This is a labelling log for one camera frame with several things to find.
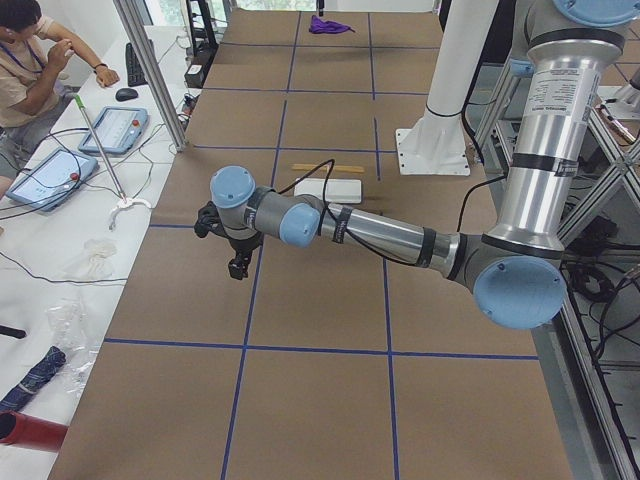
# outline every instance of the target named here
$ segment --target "black mouse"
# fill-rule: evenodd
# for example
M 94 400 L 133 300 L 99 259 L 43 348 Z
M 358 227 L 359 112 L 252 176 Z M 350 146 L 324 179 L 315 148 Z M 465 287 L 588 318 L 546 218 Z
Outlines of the black mouse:
M 126 102 L 127 100 L 133 100 L 138 98 L 138 92 L 133 88 L 121 88 L 116 92 L 116 100 L 119 102 Z

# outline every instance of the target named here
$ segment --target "wooden stick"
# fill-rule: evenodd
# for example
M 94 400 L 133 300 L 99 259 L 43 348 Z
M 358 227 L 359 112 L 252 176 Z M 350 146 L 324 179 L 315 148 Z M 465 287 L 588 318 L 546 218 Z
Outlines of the wooden stick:
M 301 171 L 309 172 L 316 167 L 317 165 L 312 165 L 310 163 L 294 163 L 293 166 L 291 167 L 291 170 L 301 170 Z M 322 167 L 318 171 L 323 171 L 323 170 L 328 171 L 329 165 L 327 165 L 326 167 Z M 357 167 L 355 165 L 336 165 L 335 167 L 333 167 L 333 170 L 335 172 L 345 172 L 345 173 L 364 173 L 364 167 Z

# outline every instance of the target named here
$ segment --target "blue tablet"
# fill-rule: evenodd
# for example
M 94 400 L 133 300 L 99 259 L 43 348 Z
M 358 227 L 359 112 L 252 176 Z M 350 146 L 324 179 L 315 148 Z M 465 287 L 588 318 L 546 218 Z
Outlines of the blue tablet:
M 75 192 L 97 166 L 98 162 L 93 157 L 58 148 L 40 165 L 25 173 L 24 178 L 9 188 L 6 196 L 48 212 Z
M 144 131 L 149 113 L 144 108 L 104 107 L 93 122 L 93 128 L 106 153 L 127 153 Z M 100 155 L 91 132 L 87 133 L 78 149 L 89 155 Z

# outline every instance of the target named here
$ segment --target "person's hand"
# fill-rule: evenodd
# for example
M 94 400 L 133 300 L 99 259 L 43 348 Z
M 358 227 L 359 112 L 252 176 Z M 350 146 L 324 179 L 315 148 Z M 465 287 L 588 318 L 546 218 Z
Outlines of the person's hand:
M 98 82 L 101 87 L 110 87 L 118 81 L 120 81 L 120 77 L 115 70 L 111 70 L 104 65 L 99 65 L 98 68 L 96 68 L 96 82 Z
M 54 68 L 57 72 L 61 72 L 67 66 L 73 53 L 71 40 L 63 38 L 49 49 L 47 66 Z

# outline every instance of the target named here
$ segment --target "blue joint cap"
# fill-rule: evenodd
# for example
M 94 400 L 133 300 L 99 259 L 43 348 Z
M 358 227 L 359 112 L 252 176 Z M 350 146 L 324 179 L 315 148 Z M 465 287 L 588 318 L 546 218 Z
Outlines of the blue joint cap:
M 514 77 L 531 78 L 535 73 L 535 68 L 533 63 L 529 60 L 516 60 L 515 58 L 510 58 L 509 71 Z
M 473 297 L 498 325 L 528 329 L 549 322 L 562 308 L 566 284 L 556 267 L 536 257 L 498 260 L 478 276 Z
M 249 200 L 256 182 L 246 168 L 221 168 L 211 177 L 211 200 L 218 208 L 234 208 Z
M 307 247 L 320 224 L 320 212 L 306 203 L 296 203 L 282 217 L 280 240 L 287 245 Z
M 553 3 L 569 20 L 587 27 L 616 27 L 640 15 L 638 0 L 553 0 Z

